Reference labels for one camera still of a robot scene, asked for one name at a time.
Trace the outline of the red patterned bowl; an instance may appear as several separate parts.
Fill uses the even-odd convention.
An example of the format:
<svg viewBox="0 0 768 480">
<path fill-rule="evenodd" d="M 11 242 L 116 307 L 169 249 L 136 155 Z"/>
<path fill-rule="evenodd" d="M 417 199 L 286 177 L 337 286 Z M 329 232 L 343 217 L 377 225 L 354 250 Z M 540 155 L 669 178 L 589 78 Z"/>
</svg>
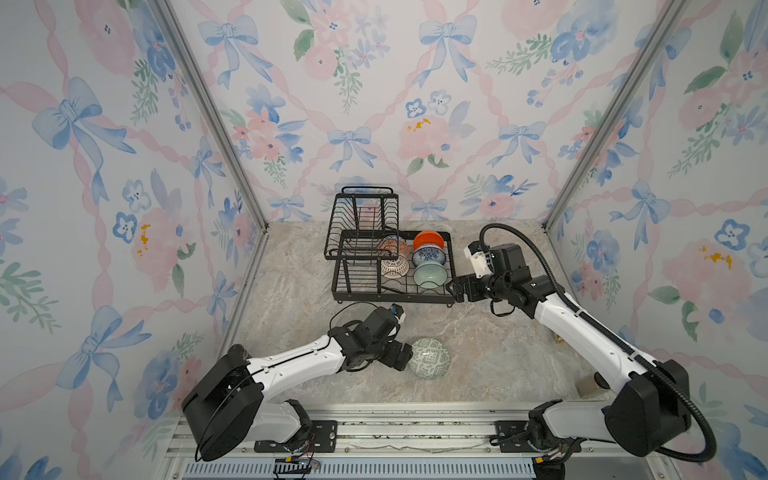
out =
<svg viewBox="0 0 768 480">
<path fill-rule="evenodd" d="M 398 235 L 388 235 L 383 238 L 378 244 L 378 249 L 405 257 L 410 253 L 410 246 L 407 241 Z"/>
</svg>

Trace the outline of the white patterned bowl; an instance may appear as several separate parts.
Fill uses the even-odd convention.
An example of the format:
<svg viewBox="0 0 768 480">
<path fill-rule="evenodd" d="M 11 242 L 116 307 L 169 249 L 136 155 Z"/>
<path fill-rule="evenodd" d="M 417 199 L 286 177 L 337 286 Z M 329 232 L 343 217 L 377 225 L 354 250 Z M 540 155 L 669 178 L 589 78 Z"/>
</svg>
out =
<svg viewBox="0 0 768 480">
<path fill-rule="evenodd" d="M 405 277 L 410 270 L 408 259 L 399 255 L 397 259 L 381 261 L 381 274 L 387 279 L 399 279 Z"/>
</svg>

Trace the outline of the blue floral bowl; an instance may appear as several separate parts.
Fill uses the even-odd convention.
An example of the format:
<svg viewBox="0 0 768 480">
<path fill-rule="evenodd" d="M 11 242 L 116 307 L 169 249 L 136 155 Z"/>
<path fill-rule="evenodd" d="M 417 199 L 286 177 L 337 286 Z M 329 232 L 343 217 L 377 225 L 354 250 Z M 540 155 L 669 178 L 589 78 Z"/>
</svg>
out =
<svg viewBox="0 0 768 480">
<path fill-rule="evenodd" d="M 415 268 L 426 264 L 443 266 L 447 261 L 445 251 L 437 245 L 425 244 L 417 248 L 412 255 L 412 263 Z"/>
</svg>

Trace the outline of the pale green bowl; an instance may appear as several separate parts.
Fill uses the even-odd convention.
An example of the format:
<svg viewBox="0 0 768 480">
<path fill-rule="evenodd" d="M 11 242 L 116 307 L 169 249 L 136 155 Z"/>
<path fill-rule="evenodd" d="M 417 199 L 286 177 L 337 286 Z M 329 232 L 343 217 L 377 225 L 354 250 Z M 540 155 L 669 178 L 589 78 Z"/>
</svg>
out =
<svg viewBox="0 0 768 480">
<path fill-rule="evenodd" d="M 448 272 L 439 263 L 424 263 L 416 268 L 413 278 L 418 287 L 432 290 L 442 287 L 447 282 Z"/>
</svg>

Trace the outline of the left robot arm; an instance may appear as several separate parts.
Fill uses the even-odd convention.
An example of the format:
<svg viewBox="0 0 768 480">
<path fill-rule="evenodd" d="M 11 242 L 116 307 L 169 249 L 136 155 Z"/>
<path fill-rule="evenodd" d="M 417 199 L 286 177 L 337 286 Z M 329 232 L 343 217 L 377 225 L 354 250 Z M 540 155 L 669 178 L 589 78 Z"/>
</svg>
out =
<svg viewBox="0 0 768 480">
<path fill-rule="evenodd" d="M 331 327 L 317 340 L 257 358 L 234 344 L 194 386 L 182 412 L 196 442 L 198 461 L 217 460 L 245 441 L 288 452 L 307 447 L 313 422 L 303 406 L 275 397 L 310 380 L 357 373 L 374 363 L 402 371 L 413 348 L 398 341 L 402 306 L 377 306 L 364 320 Z"/>
</svg>

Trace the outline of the orange bowl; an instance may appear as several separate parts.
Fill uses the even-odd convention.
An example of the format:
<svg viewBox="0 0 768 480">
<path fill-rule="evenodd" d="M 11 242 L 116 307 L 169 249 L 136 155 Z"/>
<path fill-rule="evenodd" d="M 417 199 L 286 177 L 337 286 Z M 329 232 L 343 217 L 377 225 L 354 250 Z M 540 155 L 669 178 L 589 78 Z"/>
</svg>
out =
<svg viewBox="0 0 768 480">
<path fill-rule="evenodd" d="M 419 232 L 413 239 L 412 246 L 417 250 L 425 245 L 436 246 L 440 249 L 445 248 L 445 240 L 442 235 L 436 231 L 426 230 Z"/>
</svg>

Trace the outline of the green patterned bowl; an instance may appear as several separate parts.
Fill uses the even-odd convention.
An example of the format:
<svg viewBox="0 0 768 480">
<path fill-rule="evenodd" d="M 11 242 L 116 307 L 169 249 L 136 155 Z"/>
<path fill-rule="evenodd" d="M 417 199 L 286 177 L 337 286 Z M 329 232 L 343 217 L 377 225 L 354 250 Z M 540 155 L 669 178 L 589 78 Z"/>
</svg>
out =
<svg viewBox="0 0 768 480">
<path fill-rule="evenodd" d="M 412 343 L 413 355 L 408 368 L 424 380 L 444 377 L 451 365 L 448 349 L 435 338 L 420 338 Z"/>
</svg>

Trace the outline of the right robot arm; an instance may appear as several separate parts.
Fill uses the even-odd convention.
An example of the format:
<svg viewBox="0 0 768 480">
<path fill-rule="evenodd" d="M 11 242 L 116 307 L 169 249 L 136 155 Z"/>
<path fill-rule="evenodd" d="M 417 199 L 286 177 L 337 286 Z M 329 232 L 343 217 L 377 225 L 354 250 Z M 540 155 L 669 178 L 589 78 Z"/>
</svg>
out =
<svg viewBox="0 0 768 480">
<path fill-rule="evenodd" d="M 645 456 L 692 423 L 689 410 L 671 389 L 687 389 L 688 376 L 675 362 L 650 373 L 652 356 L 635 350 L 586 312 L 547 274 L 534 277 L 522 249 L 514 243 L 491 249 L 478 241 L 464 250 L 473 271 L 456 278 L 457 302 L 506 303 L 552 330 L 594 368 L 598 384 L 614 393 L 611 402 L 552 400 L 531 410 L 520 441 L 538 451 L 573 439 L 612 442 L 635 456 Z"/>
</svg>

